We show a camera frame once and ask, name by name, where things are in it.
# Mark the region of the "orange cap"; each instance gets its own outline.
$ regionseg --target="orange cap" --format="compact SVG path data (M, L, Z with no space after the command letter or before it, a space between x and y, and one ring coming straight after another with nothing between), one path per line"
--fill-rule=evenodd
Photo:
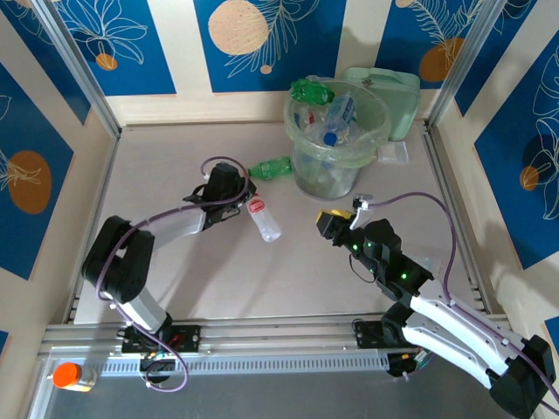
M73 362L65 362L54 371L52 382L58 388L66 388L78 384L81 367Z

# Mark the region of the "light green container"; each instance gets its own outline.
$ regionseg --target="light green container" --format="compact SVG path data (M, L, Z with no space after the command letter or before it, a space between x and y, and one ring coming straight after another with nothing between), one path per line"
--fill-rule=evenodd
M388 142L390 117L388 108L361 83L338 79L319 79L337 95L350 93L355 100L356 120L365 131L351 144L330 147L317 136L306 135L295 117L301 104L287 95L284 123L287 135L293 140L293 175L299 188L314 197L337 199L347 195L355 186L359 171L376 156L376 149Z
M383 68L352 67L342 79L360 83L381 98L390 112L390 139L400 141L405 137L419 109L418 76Z

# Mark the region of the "clear plastic bucket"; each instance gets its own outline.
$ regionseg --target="clear plastic bucket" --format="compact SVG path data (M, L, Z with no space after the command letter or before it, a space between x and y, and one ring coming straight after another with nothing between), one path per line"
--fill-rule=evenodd
M337 79L318 80L336 96L351 94L356 122L364 133L351 143L327 146L318 136L300 130L296 115L305 105L291 99L290 94L284 107L284 123L294 144L293 174L297 186L317 198L337 199L351 191L361 168L373 161L379 146L388 142L390 117L384 102L364 87Z

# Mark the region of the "bottle cap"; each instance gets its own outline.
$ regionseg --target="bottle cap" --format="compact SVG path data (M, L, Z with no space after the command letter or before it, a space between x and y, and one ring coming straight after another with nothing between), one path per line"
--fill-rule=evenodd
M78 384L81 367L73 362L65 362L54 371L52 383L58 388L67 388Z
M338 141L338 136L335 133L325 133L324 134L324 144L333 147Z

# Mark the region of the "blue bottle cap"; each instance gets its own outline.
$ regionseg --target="blue bottle cap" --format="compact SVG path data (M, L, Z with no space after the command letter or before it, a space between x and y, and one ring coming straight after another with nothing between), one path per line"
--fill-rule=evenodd
M324 144L333 147L338 141L338 136L335 133L325 133L324 134Z

